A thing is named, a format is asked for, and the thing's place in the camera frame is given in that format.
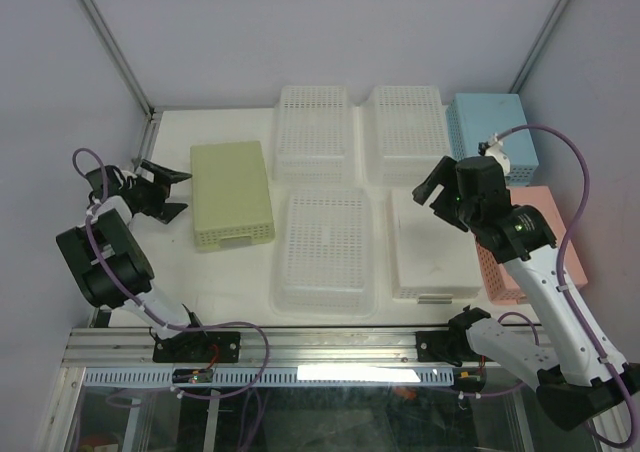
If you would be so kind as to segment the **white perforated basket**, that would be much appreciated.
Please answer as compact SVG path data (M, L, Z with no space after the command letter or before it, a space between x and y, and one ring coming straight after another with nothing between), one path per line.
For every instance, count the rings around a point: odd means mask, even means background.
M376 308L371 203L361 188L295 188L283 208L275 312L364 318Z
M451 153L435 86L373 88L362 105L366 177L380 187L414 187Z

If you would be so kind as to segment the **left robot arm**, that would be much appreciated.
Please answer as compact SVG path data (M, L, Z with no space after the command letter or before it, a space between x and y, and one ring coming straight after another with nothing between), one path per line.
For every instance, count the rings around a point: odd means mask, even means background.
M130 230L137 215L167 225L185 211L185 203L169 197L192 175L148 160L141 168L151 176L102 163L84 173L91 187L84 223L59 234L56 244L90 305L136 315L157 339L175 339L184 358L198 360L208 352L208 334L193 312L154 285L155 272Z

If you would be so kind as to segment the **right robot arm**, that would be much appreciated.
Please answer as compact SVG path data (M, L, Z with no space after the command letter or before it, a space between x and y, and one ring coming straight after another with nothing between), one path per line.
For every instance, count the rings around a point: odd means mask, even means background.
M499 363L535 392L547 417L564 431L638 393L638 365L612 345L569 274L558 267L556 237L543 214L512 203L495 158L444 156L412 195L436 217L471 232L504 266L552 344L544 350L488 312L465 307L449 320L444 344L430 353L456 366L474 354Z

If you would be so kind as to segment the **light blue perforated basket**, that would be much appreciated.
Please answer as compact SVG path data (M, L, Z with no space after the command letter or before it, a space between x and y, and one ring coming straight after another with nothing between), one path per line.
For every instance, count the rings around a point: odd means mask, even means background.
M455 160L476 156L480 142L527 123L517 94L457 93L445 117ZM508 137L503 150L511 163L507 184L528 186L539 165L530 131Z

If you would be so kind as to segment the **white perforated basket top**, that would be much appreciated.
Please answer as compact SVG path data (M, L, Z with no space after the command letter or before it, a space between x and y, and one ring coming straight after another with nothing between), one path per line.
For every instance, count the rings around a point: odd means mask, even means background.
M435 86L373 88L362 105L366 177L380 187L414 187L451 153Z

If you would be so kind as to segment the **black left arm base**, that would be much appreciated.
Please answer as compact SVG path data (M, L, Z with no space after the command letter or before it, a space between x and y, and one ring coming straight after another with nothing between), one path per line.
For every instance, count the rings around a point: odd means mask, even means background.
M160 339L150 328L154 340L155 363L228 364L237 363L241 349L239 332L179 333L170 339Z

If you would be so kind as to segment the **pink basket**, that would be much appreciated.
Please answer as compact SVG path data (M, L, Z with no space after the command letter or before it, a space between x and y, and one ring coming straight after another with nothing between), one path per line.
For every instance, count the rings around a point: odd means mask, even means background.
M557 242L564 237L566 228L550 189L546 186L510 187L512 203L531 205L539 210L551 227ZM493 255L476 245L480 271L488 299L496 305L518 305L528 302L524 292L514 279L498 264ZM564 267L578 290L588 284L587 276L572 242L565 253Z

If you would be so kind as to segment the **yellow-green perforated basket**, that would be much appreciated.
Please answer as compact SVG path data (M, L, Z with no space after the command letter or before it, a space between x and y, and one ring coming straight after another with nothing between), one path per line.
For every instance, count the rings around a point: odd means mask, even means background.
M200 252L261 245L275 238L266 164L258 141L190 148L192 225Z

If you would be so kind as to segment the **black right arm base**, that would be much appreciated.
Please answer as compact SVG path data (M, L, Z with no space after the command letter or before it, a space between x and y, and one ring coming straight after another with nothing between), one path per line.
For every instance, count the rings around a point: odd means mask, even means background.
M418 361L445 362L454 367L462 367L464 362L479 362L481 356L472 350L466 332L476 322L490 317L483 309L466 306L447 322L445 329L417 331L415 340Z

